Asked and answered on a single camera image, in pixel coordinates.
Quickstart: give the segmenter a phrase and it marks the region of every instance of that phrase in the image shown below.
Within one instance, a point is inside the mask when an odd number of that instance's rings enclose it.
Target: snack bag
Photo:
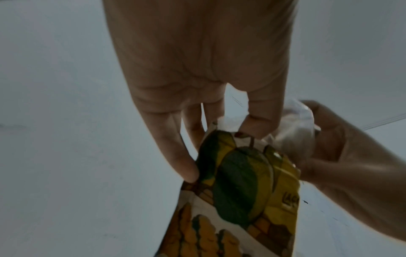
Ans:
[[[157,256],[292,256],[300,171],[265,140],[229,132],[231,123],[209,126],[199,179],[182,185]]]

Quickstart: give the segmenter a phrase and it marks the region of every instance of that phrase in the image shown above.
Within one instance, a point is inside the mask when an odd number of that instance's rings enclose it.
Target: chip bag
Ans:
[[[284,110],[288,109],[296,114],[311,113],[292,100],[285,102]],[[283,131],[301,126],[297,129],[301,133],[291,130],[289,136],[276,133],[257,140],[235,132],[240,122],[221,119],[209,126],[196,160],[199,179],[182,185],[157,256],[292,256],[300,171],[269,143],[295,152],[284,141],[292,145],[295,136],[309,137],[297,147],[308,149],[298,149],[297,153],[310,155],[314,120],[312,115],[298,115],[295,119],[292,112],[285,113],[289,115],[282,117]],[[304,127],[310,128],[306,136]]]

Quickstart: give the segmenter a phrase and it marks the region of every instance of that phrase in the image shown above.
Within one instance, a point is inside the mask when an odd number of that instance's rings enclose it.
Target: hand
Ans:
[[[296,0],[104,0],[132,99],[169,164],[198,177],[180,135],[196,148],[206,121],[224,115],[226,83],[248,94],[240,131],[263,138],[278,127]]]
[[[326,107],[304,103],[321,132],[313,158],[298,164],[301,179],[366,225],[406,240],[405,162]]]

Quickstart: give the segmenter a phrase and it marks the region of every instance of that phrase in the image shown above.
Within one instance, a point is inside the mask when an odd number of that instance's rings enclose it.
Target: crinkled plastic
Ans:
[[[286,100],[279,128],[264,140],[237,132],[242,120],[209,126],[196,160],[199,179],[182,185],[157,256],[292,256],[300,171],[288,156],[312,154],[313,115]]]

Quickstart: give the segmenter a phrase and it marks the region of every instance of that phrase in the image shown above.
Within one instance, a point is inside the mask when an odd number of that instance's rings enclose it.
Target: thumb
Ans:
[[[359,186],[364,180],[360,170],[352,164],[330,162],[320,159],[307,159],[297,164],[301,170],[301,180],[315,185],[326,185],[340,189]]]

